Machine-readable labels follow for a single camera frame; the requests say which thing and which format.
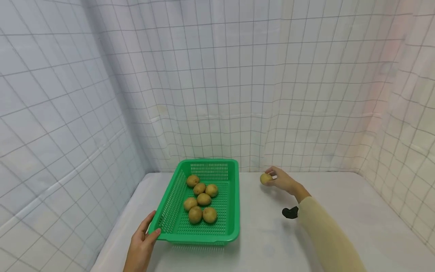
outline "potato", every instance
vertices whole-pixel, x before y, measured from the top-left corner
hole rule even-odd
[[[195,185],[195,187],[193,187],[193,194],[195,195],[199,195],[204,193],[205,191],[205,184],[200,182],[198,184]]]
[[[271,181],[273,177],[269,174],[263,173],[260,176],[260,181],[263,185],[266,185],[269,181]]]
[[[195,175],[190,175],[186,180],[186,183],[190,188],[195,187],[195,185],[198,184],[198,182],[199,182],[199,177]]]
[[[195,206],[189,211],[189,221],[192,224],[198,224],[202,219],[202,210],[200,207]]]
[[[190,209],[192,209],[195,206],[198,206],[198,202],[195,198],[188,198],[184,201],[184,209],[188,212]]]
[[[214,184],[209,184],[205,189],[205,193],[210,197],[215,197],[218,194],[218,187]]]
[[[211,224],[214,223],[218,218],[218,213],[214,208],[207,207],[202,211],[202,218],[204,218],[204,221]]]
[[[199,194],[199,196],[196,198],[196,201],[198,201],[198,204],[201,206],[207,206],[211,203],[211,198],[209,195],[202,193]]]

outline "hand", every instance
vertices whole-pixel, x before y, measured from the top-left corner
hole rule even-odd
[[[275,186],[291,195],[294,195],[298,203],[300,203],[304,198],[311,196],[310,193],[308,193],[308,191],[299,182],[295,181],[282,169],[271,166],[268,170],[264,172],[271,175],[272,177],[276,176],[276,178],[274,178],[273,180],[268,181],[265,184],[266,186]]]
[[[295,187],[298,182],[292,179],[286,172],[275,166],[271,166],[268,170],[264,172],[271,175],[272,177],[276,176],[276,178],[267,182],[265,184],[266,186],[275,186],[291,195],[294,195]]]
[[[124,272],[146,272],[148,264],[150,263],[151,254],[153,253],[154,244],[161,233],[159,228],[151,234],[146,232],[155,214],[156,211],[152,211],[147,218],[142,221],[137,231],[131,237]]]

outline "right hand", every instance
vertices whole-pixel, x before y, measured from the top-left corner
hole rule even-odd
[[[286,172],[278,167],[271,166],[268,170],[264,171],[266,174],[276,176],[271,181],[268,181],[266,186],[275,186],[280,188],[281,190],[286,191],[291,195],[295,195],[297,191],[297,187],[300,185],[299,182],[295,181],[292,177],[290,177]]]

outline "beige sleeve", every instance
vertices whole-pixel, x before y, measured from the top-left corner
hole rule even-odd
[[[325,272],[366,271],[346,234],[314,198],[307,197],[300,202],[298,218]]]

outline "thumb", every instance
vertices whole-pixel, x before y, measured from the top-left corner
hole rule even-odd
[[[162,232],[162,230],[160,228],[156,229],[155,231],[150,233],[150,235],[148,235],[148,237],[145,239],[144,243],[147,243],[149,245],[153,244],[154,242],[156,242],[157,237],[159,237],[161,232]]]

